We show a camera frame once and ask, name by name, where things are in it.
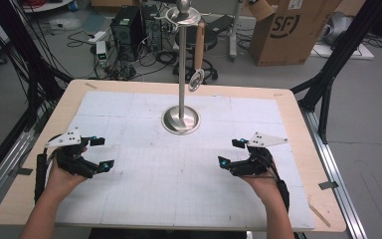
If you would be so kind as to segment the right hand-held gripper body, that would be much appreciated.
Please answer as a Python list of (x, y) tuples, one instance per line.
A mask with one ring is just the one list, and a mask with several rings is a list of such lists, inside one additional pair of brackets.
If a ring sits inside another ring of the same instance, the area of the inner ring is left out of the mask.
[(287, 143), (287, 139), (256, 131), (247, 141), (245, 148), (249, 152), (249, 158), (231, 162), (229, 171), (234, 176), (246, 176), (259, 175), (270, 170), (274, 177), (278, 177), (279, 174), (268, 147)]

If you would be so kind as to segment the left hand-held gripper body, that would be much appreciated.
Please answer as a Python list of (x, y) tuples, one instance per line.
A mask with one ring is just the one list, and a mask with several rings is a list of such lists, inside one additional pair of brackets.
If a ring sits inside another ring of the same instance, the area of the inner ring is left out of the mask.
[(46, 142), (45, 148), (56, 149), (59, 168), (72, 175), (92, 178), (96, 174), (97, 165), (82, 157), (83, 150), (90, 140), (89, 137), (81, 137), (80, 130), (74, 127), (52, 137)]

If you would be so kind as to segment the steel utensil stand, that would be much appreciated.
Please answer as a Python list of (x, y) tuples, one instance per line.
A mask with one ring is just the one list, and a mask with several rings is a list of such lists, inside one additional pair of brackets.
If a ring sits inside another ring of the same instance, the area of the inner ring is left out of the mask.
[(163, 19), (179, 30), (179, 105), (167, 109), (162, 114), (161, 122), (171, 133), (189, 134), (198, 128), (201, 117), (196, 110), (185, 105), (186, 30), (202, 23), (201, 14), (191, 6), (191, 0), (176, 0), (176, 6), (170, 8)]

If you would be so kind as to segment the metal strainer with wooden handle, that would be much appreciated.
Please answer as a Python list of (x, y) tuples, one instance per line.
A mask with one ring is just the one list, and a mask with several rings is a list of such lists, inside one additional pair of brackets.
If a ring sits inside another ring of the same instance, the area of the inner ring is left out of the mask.
[(196, 45), (194, 55), (194, 67), (195, 73), (191, 77), (188, 85), (190, 92), (195, 92), (202, 84), (204, 80), (203, 54), (204, 54), (204, 38), (205, 38), (205, 25), (199, 23), (196, 31)]

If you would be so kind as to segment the person's left hand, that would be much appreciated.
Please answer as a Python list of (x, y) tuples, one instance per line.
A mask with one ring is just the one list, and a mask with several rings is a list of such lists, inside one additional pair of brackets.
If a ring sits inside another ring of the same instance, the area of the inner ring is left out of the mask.
[(43, 196), (54, 202), (63, 201), (78, 185), (86, 181), (87, 178), (81, 175), (70, 174), (59, 168), (58, 157), (55, 155), (48, 177), (48, 182), (43, 192)]

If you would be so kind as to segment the person's right hand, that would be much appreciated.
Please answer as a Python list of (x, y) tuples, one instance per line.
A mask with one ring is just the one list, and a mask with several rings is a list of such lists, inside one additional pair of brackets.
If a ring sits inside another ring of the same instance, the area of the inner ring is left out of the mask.
[(242, 176), (242, 179), (253, 188), (265, 205), (273, 204), (282, 199), (277, 180), (270, 170), (259, 175)]

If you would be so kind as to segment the white grid mat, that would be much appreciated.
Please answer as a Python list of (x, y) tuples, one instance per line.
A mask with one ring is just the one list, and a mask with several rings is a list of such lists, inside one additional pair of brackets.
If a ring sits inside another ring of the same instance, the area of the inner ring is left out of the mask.
[(220, 167), (221, 156), (248, 157), (233, 139), (255, 133), (287, 136), (276, 101), (189, 96), (201, 116), (187, 135), (168, 132), (162, 113), (174, 95), (88, 92), (71, 125), (102, 136), (87, 160), (112, 160), (113, 169), (79, 185), (61, 204), (60, 224), (263, 230), (266, 212), (253, 189)]

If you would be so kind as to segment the brown tape strip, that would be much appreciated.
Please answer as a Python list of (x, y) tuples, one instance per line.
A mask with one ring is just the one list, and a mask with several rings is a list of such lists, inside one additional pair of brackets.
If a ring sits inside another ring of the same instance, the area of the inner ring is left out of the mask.
[(313, 206), (311, 205), (310, 203), (308, 203), (308, 206), (310, 208), (310, 210), (322, 221), (322, 223), (326, 226), (326, 227), (330, 227), (331, 224), (329, 223), (329, 221)]

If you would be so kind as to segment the small bench power supply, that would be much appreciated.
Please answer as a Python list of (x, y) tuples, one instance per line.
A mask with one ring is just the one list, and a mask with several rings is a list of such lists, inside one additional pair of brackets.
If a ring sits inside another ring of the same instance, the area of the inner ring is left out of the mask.
[(98, 58), (99, 64), (105, 67), (107, 62), (106, 42), (97, 41), (95, 46), (96, 46), (95, 53)]

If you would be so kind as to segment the white power strip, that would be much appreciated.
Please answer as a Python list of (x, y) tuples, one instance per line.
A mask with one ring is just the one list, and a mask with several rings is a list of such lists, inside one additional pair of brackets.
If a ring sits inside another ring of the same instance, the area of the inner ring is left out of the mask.
[(106, 31), (98, 31), (89, 38), (90, 43), (96, 43), (106, 36)]

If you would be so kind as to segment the black round stool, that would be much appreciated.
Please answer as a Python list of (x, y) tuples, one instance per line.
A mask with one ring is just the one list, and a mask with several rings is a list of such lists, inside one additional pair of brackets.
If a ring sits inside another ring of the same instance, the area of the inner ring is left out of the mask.
[[(208, 50), (213, 49), (217, 43), (217, 34), (209, 29), (204, 29), (204, 51), (207, 52)], [(196, 35), (197, 35), (197, 27), (191, 26), (188, 27), (186, 30), (186, 60), (190, 60), (191, 62), (194, 62), (194, 50), (196, 45)], [(203, 60), (203, 70), (205, 71), (205, 77), (203, 83), (206, 83), (206, 81), (211, 78), (212, 80), (218, 79), (218, 72), (214, 68), (214, 66), (206, 59)], [(195, 73), (194, 65), (187, 66), (186, 67), (186, 74), (185, 74), (185, 82), (188, 83)]]

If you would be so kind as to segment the white metal pole stand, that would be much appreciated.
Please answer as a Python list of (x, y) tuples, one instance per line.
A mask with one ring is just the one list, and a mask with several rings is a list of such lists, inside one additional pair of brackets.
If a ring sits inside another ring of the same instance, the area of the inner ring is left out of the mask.
[(230, 34), (229, 34), (229, 60), (232, 63), (235, 62), (235, 60), (238, 56), (238, 52), (237, 52), (237, 30), (238, 30), (238, 25), (239, 25), (243, 5), (244, 5), (244, 0), (237, 0), (235, 13), (233, 15), (232, 30), (230, 31)]

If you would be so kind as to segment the brown cardboard box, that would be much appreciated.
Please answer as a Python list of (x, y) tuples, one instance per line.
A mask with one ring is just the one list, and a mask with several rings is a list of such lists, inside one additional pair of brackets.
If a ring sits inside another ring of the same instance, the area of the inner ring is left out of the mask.
[(249, 53), (259, 67), (300, 65), (342, 0), (247, 0), (256, 19)]

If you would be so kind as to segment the white flat board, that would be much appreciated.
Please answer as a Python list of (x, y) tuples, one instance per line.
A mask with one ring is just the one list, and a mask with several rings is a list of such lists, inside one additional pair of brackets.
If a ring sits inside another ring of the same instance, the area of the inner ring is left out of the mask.
[[(310, 52), (313, 57), (320, 57), (325, 59), (328, 59), (332, 53), (333, 51), (331, 50), (331, 47), (322, 43), (315, 44)], [(350, 59), (371, 61), (374, 59), (374, 55), (363, 44), (360, 44), (352, 53)]]

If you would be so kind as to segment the black metal frame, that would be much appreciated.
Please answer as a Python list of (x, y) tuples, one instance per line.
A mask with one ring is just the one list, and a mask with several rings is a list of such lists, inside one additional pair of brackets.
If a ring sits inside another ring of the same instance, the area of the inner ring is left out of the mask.
[(63, 73), (41, 55), (22, 21), (23, 9), (17, 10), (12, 0), (0, 0), (0, 27), (16, 50), (0, 37), (0, 46), (9, 57), (20, 80), (28, 84), (28, 107), (0, 145), (0, 164), (22, 131), (31, 129), (37, 120), (37, 110), (44, 102), (58, 101), (64, 89), (57, 79), (70, 83), (74, 78)]
[(317, 133), (325, 144), (327, 144), (327, 121), (334, 80), (381, 16), (382, 0), (365, 0), (322, 69), (313, 78), (290, 89), (294, 94), (307, 90), (305, 96), (297, 102), (306, 112), (313, 113), (316, 104), (321, 102)]

